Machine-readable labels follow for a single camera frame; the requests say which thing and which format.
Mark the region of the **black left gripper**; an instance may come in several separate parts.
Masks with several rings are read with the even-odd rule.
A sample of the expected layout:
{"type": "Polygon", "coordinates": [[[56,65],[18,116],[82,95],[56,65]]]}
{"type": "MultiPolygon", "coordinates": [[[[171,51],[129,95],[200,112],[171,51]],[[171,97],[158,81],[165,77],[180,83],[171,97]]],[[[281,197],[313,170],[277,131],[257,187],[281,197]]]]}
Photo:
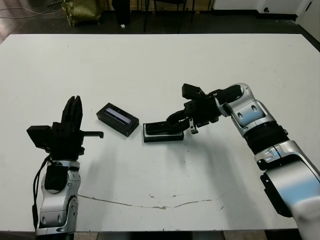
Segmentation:
{"type": "Polygon", "coordinates": [[[84,155],[84,137],[104,138],[102,131],[83,131],[83,107],[79,95],[72,96],[62,112],[61,123],[52,124],[49,149],[52,158],[78,158],[84,155]]]}

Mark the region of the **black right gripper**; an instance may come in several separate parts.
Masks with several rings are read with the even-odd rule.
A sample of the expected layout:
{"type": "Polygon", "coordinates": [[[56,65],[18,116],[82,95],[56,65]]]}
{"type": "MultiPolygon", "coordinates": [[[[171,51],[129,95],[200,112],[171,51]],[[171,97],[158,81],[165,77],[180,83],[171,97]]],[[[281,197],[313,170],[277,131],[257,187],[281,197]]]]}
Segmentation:
{"type": "Polygon", "coordinates": [[[184,109],[172,113],[166,119],[170,132],[183,132],[190,128],[192,134],[197,134],[197,128],[215,123],[221,112],[214,97],[190,100],[184,104],[184,109]]]}

